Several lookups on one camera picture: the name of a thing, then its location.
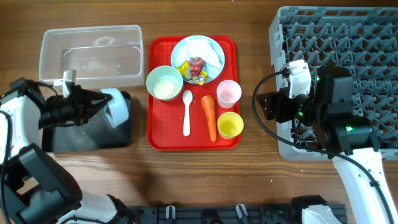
carrot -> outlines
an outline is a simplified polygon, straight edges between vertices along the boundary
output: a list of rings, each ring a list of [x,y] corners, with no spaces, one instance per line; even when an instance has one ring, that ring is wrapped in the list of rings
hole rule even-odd
[[[211,96],[204,96],[201,99],[201,105],[205,110],[207,124],[209,125],[210,139],[212,142],[217,140],[216,113],[214,111],[214,100]]]

yellow cup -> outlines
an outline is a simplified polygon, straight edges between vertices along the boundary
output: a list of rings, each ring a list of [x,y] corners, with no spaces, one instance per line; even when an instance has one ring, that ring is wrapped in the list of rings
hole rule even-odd
[[[218,118],[217,127],[221,137],[235,138],[243,130],[243,119],[237,113],[225,112]]]

clear plastic container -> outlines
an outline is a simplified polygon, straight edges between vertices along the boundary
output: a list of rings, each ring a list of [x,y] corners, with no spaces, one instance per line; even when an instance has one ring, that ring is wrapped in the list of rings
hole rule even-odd
[[[137,25],[48,30],[40,53],[39,79],[52,84],[76,70],[82,88],[144,84],[144,47]]]

gray dish rack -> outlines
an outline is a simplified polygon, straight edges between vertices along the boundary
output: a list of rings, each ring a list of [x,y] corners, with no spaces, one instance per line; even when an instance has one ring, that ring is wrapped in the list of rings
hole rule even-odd
[[[281,7],[269,28],[271,64],[304,59],[312,79],[322,65],[347,68],[354,77],[354,114],[372,121],[383,158],[398,159],[398,8]],[[277,76],[277,89],[287,86]],[[316,144],[311,127],[277,123],[278,135],[303,146]],[[279,143],[284,159],[324,160],[327,156]]]

white bowl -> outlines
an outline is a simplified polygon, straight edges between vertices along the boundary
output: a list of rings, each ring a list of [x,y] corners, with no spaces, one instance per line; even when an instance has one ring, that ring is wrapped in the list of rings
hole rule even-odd
[[[173,96],[173,97],[171,97],[169,99],[159,99],[158,97],[155,96],[154,90],[153,90],[155,82],[160,77],[162,77],[164,75],[173,76],[173,77],[175,77],[178,80],[178,85],[179,85],[178,93],[175,96]],[[159,66],[159,67],[153,69],[148,74],[148,77],[147,77],[147,89],[148,89],[148,92],[149,92],[149,94],[151,94],[154,98],[157,98],[158,100],[168,101],[168,100],[172,100],[172,99],[176,98],[180,94],[180,92],[182,90],[182,85],[183,85],[183,79],[182,79],[181,73],[177,69],[175,69],[175,68],[173,68],[171,66],[168,66],[168,65]]]

